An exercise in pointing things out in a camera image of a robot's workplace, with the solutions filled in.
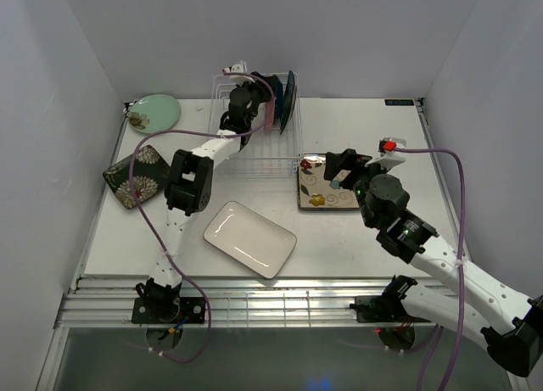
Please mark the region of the dark blue leaf plate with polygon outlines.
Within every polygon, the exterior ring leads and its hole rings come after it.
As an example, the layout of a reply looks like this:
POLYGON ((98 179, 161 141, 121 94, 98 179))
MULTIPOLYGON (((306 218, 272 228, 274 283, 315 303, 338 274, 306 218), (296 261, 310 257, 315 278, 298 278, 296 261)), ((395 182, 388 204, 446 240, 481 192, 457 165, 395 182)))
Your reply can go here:
POLYGON ((274 122, 279 122, 283 116, 283 83, 276 75, 273 77, 272 83, 275 87, 274 122))

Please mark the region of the pink polka dot plate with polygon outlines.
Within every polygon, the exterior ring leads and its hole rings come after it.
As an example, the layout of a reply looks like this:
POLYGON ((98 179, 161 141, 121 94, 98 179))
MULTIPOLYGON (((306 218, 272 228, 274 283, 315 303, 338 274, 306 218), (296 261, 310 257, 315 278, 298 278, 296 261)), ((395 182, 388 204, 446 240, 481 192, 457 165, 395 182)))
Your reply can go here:
POLYGON ((264 130, 270 131, 275 120, 275 100, 271 99, 265 105, 264 130))

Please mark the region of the teal leaf-shaped plate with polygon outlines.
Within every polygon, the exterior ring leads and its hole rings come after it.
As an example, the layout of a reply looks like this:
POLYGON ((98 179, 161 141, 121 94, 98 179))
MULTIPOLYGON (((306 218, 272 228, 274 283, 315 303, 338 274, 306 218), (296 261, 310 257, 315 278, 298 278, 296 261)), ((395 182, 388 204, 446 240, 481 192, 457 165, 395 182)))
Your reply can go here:
POLYGON ((288 122, 290 121, 294 112, 295 100, 297 95, 297 81, 296 76, 292 70, 288 72, 288 81, 283 96, 283 113, 280 123, 280 133, 283 134, 286 130, 288 122))

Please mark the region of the cream floral square plate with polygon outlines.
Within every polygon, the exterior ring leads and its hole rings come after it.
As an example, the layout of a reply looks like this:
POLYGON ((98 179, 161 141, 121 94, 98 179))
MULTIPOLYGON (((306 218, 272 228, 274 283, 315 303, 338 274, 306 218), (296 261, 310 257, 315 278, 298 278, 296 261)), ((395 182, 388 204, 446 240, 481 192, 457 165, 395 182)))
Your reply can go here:
POLYGON ((298 206, 307 211, 358 210, 355 195, 341 187, 348 170, 340 171, 331 181, 324 179, 325 154, 303 154, 298 168, 298 206))

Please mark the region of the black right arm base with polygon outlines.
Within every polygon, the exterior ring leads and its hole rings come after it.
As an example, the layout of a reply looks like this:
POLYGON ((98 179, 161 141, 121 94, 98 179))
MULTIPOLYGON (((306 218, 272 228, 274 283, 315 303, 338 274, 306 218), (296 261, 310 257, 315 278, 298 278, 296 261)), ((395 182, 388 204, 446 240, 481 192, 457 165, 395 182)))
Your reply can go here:
POLYGON ((357 296, 349 307, 355 312, 359 323, 401 322, 408 317, 399 300, 390 300, 383 296, 357 296))

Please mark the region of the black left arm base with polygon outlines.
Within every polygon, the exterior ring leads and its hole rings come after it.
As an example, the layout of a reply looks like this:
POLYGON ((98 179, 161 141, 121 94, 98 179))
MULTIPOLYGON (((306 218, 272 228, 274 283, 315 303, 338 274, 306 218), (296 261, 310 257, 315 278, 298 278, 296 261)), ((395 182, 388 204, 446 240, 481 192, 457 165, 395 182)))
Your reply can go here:
POLYGON ((165 307, 137 298, 132 309, 131 323, 175 325, 184 321, 188 324, 199 324, 204 323, 205 312, 206 304, 202 297, 181 297, 165 307))

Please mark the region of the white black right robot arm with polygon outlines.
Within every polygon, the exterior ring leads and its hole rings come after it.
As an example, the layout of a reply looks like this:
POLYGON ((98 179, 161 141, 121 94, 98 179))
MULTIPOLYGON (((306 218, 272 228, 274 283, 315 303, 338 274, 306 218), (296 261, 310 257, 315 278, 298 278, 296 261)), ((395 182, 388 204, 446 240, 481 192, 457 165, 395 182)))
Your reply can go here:
POLYGON ((501 368, 528 377, 542 356, 542 298, 531 298, 508 287, 450 246, 436 229, 413 214, 410 196, 390 175, 404 162, 407 150, 385 142, 372 158, 346 149, 328 152, 324 177, 331 181, 342 170, 340 183, 357 200, 366 227, 378 232, 381 247, 429 274, 456 294, 451 299, 407 276, 396 276, 383 291, 385 315, 402 321, 407 316, 433 321, 456 331, 487 351, 501 368))

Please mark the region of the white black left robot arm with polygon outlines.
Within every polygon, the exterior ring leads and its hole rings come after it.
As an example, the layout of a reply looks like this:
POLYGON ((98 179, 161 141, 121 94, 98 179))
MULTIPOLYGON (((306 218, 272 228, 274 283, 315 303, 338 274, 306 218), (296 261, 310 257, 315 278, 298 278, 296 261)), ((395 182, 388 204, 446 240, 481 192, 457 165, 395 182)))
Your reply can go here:
POLYGON ((277 78, 274 75, 243 73, 233 67, 224 70, 223 75, 236 86, 230 91, 228 109, 221 116, 217 133, 209 134, 205 143, 192 150, 177 150, 172 158, 165 184, 165 234, 159 235, 150 219, 143 217, 156 236, 162 255, 148 280, 139 283, 136 291, 146 310, 164 323, 174 321, 180 312, 177 298, 186 275, 174 258, 190 221, 210 201, 215 168, 248 144, 256 132, 252 123, 262 104, 266 106, 265 119, 275 119, 277 78))

